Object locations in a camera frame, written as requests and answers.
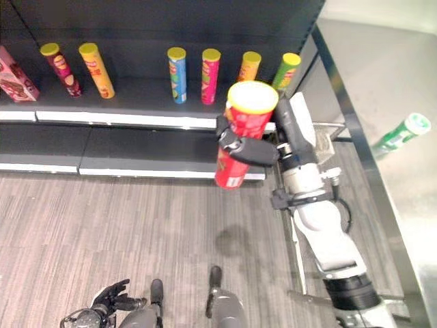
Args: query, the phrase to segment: bottle cap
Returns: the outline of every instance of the bottle cap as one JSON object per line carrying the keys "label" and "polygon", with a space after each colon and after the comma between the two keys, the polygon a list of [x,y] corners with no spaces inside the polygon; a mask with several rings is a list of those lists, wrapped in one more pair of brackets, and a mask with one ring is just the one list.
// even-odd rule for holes
{"label": "bottle cap", "polygon": [[97,44],[95,43],[84,43],[79,47],[79,52],[81,55],[91,55],[98,52]]}
{"label": "bottle cap", "polygon": [[251,63],[260,63],[261,55],[255,51],[247,51],[243,55],[243,61]]}
{"label": "bottle cap", "polygon": [[59,52],[58,43],[46,43],[40,48],[40,52],[43,56],[53,56]]}
{"label": "bottle cap", "polygon": [[205,49],[202,53],[202,60],[216,62],[220,60],[221,53],[217,49]]}
{"label": "bottle cap", "polygon": [[167,56],[172,60],[181,60],[186,57],[186,51],[183,48],[174,46],[167,51]]}
{"label": "bottle cap", "polygon": [[265,114],[272,111],[279,100],[275,89],[259,81],[235,83],[227,93],[232,107],[247,114]]}
{"label": "bottle cap", "polygon": [[431,122],[420,113],[411,113],[405,120],[405,126],[415,135],[423,135],[431,130]]}
{"label": "bottle cap", "polygon": [[295,53],[284,53],[282,56],[284,63],[290,66],[297,66],[300,64],[300,56]]}

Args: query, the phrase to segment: red pringles can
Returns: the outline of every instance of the red pringles can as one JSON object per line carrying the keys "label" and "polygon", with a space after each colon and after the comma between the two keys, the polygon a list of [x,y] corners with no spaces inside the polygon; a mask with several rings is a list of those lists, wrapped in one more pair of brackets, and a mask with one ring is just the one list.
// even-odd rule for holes
{"label": "red pringles can", "polygon": [[[231,86],[227,93],[225,116],[231,129],[240,137],[261,139],[264,129],[278,103],[278,93],[259,81],[243,81]],[[216,184],[225,189],[241,186],[249,165],[232,159],[219,148]]]}
{"label": "red pringles can", "polygon": [[202,53],[202,103],[211,105],[214,103],[219,77],[220,51],[205,49]]}
{"label": "red pringles can", "polygon": [[71,72],[70,66],[59,49],[59,45],[57,43],[47,43],[41,47],[40,52],[52,66],[71,97],[79,97],[82,94],[81,86]]}

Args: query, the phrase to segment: blue pringles can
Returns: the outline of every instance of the blue pringles can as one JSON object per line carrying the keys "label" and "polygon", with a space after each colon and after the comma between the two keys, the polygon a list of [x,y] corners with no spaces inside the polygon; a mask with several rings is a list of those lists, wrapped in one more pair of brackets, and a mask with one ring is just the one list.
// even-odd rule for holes
{"label": "blue pringles can", "polygon": [[175,103],[182,104],[186,101],[186,73],[185,57],[183,48],[174,46],[167,51],[169,56],[171,92]]}

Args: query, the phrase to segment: black glove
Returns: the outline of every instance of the black glove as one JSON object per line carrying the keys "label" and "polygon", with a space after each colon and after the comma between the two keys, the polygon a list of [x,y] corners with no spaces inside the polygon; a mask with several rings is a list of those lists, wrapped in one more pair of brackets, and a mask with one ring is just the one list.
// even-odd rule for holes
{"label": "black glove", "polygon": [[126,285],[129,284],[130,280],[122,280],[112,286],[106,287],[95,299],[92,307],[96,307],[98,304],[104,305],[108,309],[107,316],[114,313],[117,308],[115,306],[115,300],[118,294],[126,289]]}
{"label": "black glove", "polygon": [[120,292],[126,289],[126,285],[130,280],[122,280],[112,286],[106,287],[95,299],[92,307],[98,304],[103,304],[107,307],[110,316],[116,310],[133,311],[142,308],[147,303],[147,299],[133,299],[128,297],[127,293],[119,295]]}

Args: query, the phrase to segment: gray carpet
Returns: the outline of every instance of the gray carpet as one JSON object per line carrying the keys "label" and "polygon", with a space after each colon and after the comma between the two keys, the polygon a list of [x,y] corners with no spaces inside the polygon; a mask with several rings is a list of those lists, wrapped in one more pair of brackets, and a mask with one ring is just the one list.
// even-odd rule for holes
{"label": "gray carpet", "polygon": [[[345,171],[352,237],[378,292],[401,295],[354,148],[336,149],[330,164]],[[329,308],[289,296],[297,279],[281,215],[270,207],[274,184],[272,172],[237,191],[193,180],[0,174],[1,327],[56,327],[126,277],[136,297],[148,297],[153,278],[164,281],[165,327],[210,327],[203,313],[212,264],[222,266],[251,327],[335,327]],[[302,246],[309,291],[326,296]]]}

